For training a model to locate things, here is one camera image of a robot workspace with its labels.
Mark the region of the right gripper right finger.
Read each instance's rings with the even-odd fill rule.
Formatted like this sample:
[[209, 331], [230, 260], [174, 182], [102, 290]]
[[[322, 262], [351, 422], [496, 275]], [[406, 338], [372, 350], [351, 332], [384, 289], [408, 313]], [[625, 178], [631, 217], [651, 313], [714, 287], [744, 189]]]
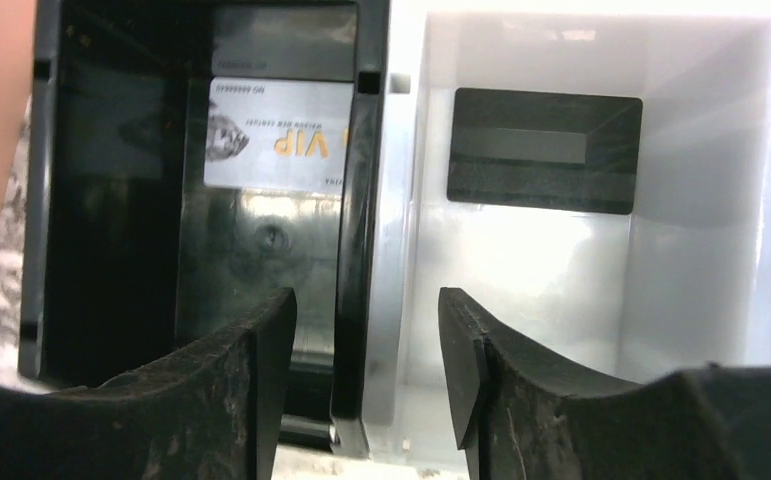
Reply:
[[771, 367], [637, 384], [552, 351], [459, 288], [441, 289], [438, 319], [473, 479], [771, 479]]

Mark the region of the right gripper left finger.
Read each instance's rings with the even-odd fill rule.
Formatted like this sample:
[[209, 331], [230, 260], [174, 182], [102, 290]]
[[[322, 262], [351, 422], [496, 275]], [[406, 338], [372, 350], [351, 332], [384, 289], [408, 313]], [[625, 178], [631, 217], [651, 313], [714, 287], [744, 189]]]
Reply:
[[99, 387], [0, 386], [0, 479], [268, 479], [297, 304], [239, 320]]

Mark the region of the black card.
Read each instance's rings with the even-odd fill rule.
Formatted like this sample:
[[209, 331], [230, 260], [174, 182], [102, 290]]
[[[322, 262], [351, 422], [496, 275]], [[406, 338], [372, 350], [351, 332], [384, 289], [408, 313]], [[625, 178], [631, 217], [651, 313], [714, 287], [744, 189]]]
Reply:
[[446, 196], [628, 215], [642, 114], [635, 97], [459, 88]]

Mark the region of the silver VIP card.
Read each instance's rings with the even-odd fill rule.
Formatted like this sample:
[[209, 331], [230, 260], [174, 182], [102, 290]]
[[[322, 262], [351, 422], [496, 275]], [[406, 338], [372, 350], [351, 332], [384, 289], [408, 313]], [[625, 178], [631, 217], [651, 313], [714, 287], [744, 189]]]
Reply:
[[350, 83], [213, 79], [204, 184], [341, 194], [352, 99]]

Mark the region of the black left tray bin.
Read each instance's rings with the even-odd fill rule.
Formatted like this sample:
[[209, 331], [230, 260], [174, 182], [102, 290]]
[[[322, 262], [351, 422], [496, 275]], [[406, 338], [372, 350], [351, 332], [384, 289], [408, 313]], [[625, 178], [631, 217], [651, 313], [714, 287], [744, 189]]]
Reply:
[[[296, 296], [279, 440], [364, 458], [390, 5], [40, 1], [19, 373], [98, 386]], [[350, 83], [339, 195], [203, 182], [217, 77]]]

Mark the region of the white middle tray bin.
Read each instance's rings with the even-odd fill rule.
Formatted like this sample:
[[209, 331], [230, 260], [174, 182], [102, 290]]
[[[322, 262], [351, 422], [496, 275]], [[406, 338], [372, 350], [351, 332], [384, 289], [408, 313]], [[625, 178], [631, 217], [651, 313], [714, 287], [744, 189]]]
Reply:
[[[462, 470], [443, 287], [644, 382], [771, 365], [771, 1], [396, 1], [362, 420], [374, 460]], [[454, 94], [643, 102], [628, 215], [453, 202]]]

